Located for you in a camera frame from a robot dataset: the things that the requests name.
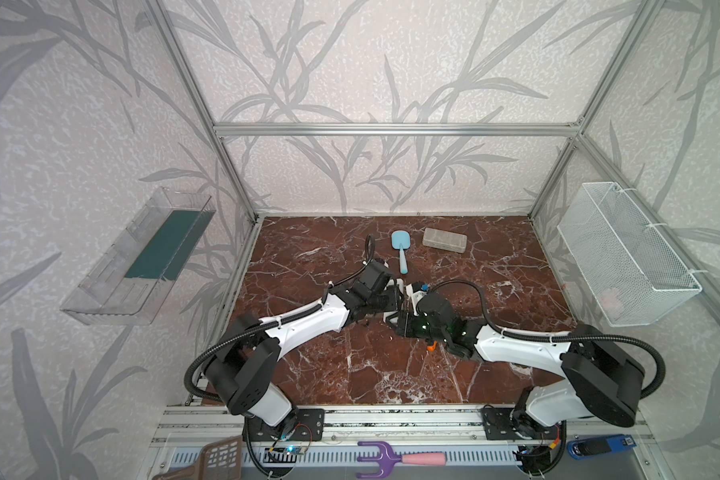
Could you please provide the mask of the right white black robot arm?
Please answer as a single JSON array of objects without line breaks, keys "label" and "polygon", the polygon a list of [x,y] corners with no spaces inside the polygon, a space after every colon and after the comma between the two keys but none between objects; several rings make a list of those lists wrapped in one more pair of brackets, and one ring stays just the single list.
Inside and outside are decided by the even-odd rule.
[{"label": "right white black robot arm", "polygon": [[600,331],[580,325],[568,332],[544,333],[492,327],[484,319],[463,319],[442,295],[416,292],[414,301],[385,322],[403,337],[440,343],[462,360],[512,363],[546,371],[561,379],[533,387],[515,406],[515,422],[552,426],[594,416],[619,427],[635,424],[645,369]]}]

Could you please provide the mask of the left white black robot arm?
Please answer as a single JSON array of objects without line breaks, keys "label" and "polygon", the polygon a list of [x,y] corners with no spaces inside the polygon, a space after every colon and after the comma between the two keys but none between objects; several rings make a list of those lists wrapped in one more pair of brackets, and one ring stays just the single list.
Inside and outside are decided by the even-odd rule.
[{"label": "left white black robot arm", "polygon": [[339,332],[366,316],[393,312],[398,296],[393,272],[371,260],[357,276],[329,286],[307,305],[263,319],[240,316],[219,344],[194,361],[187,377],[201,370],[216,391],[214,399],[230,413],[278,428],[295,415],[293,404],[272,383],[279,360],[320,335]]}]

